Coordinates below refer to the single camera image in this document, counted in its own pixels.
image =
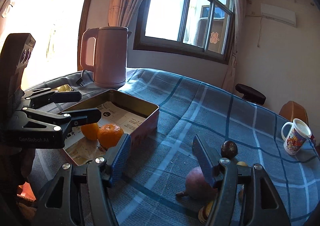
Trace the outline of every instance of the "white wall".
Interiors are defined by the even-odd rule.
[[[108,9],[110,0],[91,0],[87,28],[108,25]],[[129,30],[134,32],[136,17],[132,20]],[[128,41],[128,67],[155,68],[178,73],[206,83],[221,87],[227,70],[227,65],[217,62],[182,56],[164,52],[133,50],[134,34]],[[92,64],[92,43],[88,44],[87,63]]]
[[[246,17],[238,50],[236,83],[249,85],[266,97],[265,107],[279,113],[289,100],[307,111],[310,128],[320,138],[320,11],[287,0],[252,0],[247,13],[260,14],[260,4],[296,12],[297,27]]]

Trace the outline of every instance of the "mug handle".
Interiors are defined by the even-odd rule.
[[[94,71],[94,67],[93,65],[88,65],[86,62],[86,58],[87,58],[87,45],[88,45],[88,39],[89,38],[95,38],[95,42],[94,42],[94,53],[93,53],[93,62],[94,62],[94,58],[96,55],[96,51],[97,51],[97,39],[98,39],[98,28],[95,29],[88,29],[87,31],[85,31],[82,35],[82,40],[81,40],[81,51],[80,51],[80,65],[82,66],[83,69],[88,70],[88,71]]]
[[[285,137],[285,136],[283,135],[284,127],[287,126],[287,125],[291,125],[291,126],[292,126],[292,124],[293,124],[293,123],[289,121],[289,122],[286,122],[286,123],[282,126],[281,136],[282,136],[282,139],[283,139],[283,140],[286,140],[286,138],[287,138],[287,136],[288,136],[288,135],[287,135],[287,136]]]

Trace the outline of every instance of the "orange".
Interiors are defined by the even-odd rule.
[[[124,131],[115,124],[105,124],[98,131],[98,141],[106,149],[117,145]]]
[[[98,139],[99,125],[98,123],[86,124],[81,126],[83,135],[89,140]]]

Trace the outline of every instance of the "kettle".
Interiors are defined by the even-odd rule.
[[[128,37],[126,27],[88,29],[82,35],[80,64],[93,72],[94,83],[103,88],[123,86],[126,82]],[[93,65],[86,63],[88,39],[95,38]]]

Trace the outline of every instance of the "blue gripper pad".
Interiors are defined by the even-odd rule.
[[[112,152],[114,156],[113,162],[112,160],[110,160],[110,158],[107,159],[107,165],[109,164],[109,161],[112,162],[110,164],[111,173],[110,173],[110,179],[109,179],[109,183],[111,186],[113,186],[113,184],[121,178],[122,171],[124,169],[124,166],[129,156],[130,147],[131,147],[130,135],[123,134],[118,144],[112,148]]]
[[[192,147],[206,182],[213,187],[216,182],[214,177],[219,175],[218,152],[210,148],[198,135],[194,136]]]

